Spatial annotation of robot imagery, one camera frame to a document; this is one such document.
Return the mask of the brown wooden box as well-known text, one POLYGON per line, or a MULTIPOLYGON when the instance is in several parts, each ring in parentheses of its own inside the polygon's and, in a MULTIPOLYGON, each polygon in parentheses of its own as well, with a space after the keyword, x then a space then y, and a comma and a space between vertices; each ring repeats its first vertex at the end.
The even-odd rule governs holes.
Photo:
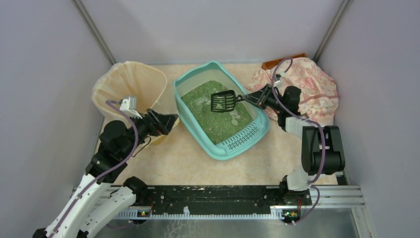
MULTIPOLYGON (((308 56, 305 53, 300 53, 300 54, 289 56, 289 58, 293 58, 293 59, 301 58, 301 57, 307 58, 308 56)), ((285 58, 287 58, 287 57, 279 58, 279 59, 275 59, 275 60, 270 60, 270 61, 265 61, 265 62, 262 63, 261 69, 264 69, 264 70, 273 69, 285 58)))

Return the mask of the bin with beige bag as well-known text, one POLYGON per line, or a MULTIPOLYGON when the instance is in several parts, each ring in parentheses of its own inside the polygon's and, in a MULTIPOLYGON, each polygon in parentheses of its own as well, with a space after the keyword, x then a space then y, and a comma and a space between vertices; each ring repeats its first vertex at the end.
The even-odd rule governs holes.
POLYGON ((130 127, 127 119, 105 103, 127 96, 137 98, 136 110, 140 113, 147 109, 160 114, 178 113, 174 85, 155 67, 136 61, 116 63, 94 84, 91 99, 106 121, 120 120, 130 127))

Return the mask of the teal litter box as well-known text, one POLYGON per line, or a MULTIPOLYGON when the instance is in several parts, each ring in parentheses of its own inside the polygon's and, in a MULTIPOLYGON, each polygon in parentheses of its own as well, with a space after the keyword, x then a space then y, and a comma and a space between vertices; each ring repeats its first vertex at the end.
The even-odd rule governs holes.
POLYGON ((210 96, 225 90, 237 95, 246 89, 216 61, 198 66, 174 81, 179 117, 208 155, 228 160, 245 152, 269 130, 267 114, 248 103, 239 102, 227 113, 210 111, 210 96), (231 120, 236 119, 238 126, 231 120))

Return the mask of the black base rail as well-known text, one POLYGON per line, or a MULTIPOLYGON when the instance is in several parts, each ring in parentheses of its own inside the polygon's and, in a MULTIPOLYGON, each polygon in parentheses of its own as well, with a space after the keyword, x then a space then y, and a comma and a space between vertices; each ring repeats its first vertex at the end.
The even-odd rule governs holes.
POLYGON ((284 195, 278 185, 155 185, 145 198, 116 215, 118 220, 286 220, 310 208, 363 208, 361 189, 319 185, 284 195))

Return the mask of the black litter scoop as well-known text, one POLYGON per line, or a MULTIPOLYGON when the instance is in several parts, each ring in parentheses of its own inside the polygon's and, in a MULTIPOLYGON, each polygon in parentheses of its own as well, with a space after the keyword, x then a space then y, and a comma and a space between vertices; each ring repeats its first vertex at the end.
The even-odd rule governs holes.
POLYGON ((213 93, 210 96, 210 111, 214 113, 227 113, 235 109, 238 102, 244 101, 244 95, 236 95, 234 90, 226 90, 213 93), (224 104, 224 110, 217 111, 214 107, 216 103, 224 104))

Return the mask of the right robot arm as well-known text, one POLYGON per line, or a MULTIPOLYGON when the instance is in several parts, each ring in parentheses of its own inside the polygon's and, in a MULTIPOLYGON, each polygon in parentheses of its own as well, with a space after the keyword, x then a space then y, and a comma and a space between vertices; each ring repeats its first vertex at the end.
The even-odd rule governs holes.
POLYGON ((242 96, 245 102, 260 108, 270 108, 277 114, 277 123, 285 132, 302 140, 301 164, 279 184, 285 204, 307 200, 309 187, 322 175, 342 172, 345 168, 344 149, 337 126, 322 126, 299 114, 301 90, 286 87, 280 94, 277 87, 267 84, 262 89, 242 96))

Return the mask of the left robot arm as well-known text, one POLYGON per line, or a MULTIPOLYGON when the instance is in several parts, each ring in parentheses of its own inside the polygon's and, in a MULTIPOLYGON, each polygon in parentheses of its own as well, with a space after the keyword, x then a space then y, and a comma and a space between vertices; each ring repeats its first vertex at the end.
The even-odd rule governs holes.
POLYGON ((147 185, 136 177, 127 180, 105 203, 95 204, 127 167, 127 161, 146 138, 168 135, 178 120, 177 114, 146 114, 111 106, 131 124, 120 120, 107 123, 100 135, 100 146, 91 158, 76 191, 54 221, 37 229, 35 238, 93 238, 119 212, 146 199, 147 185))

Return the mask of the pink patterned cloth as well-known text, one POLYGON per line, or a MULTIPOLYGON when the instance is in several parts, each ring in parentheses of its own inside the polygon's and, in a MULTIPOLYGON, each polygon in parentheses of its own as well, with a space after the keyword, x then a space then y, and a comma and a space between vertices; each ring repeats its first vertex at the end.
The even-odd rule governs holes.
POLYGON ((286 60, 278 69, 259 69, 246 86, 248 92, 255 92, 271 82, 273 74, 280 76, 282 83, 277 86, 280 93, 286 87, 301 89, 299 110, 303 116, 322 126, 332 125, 339 106, 339 96, 333 78, 321 70, 309 58, 286 60))

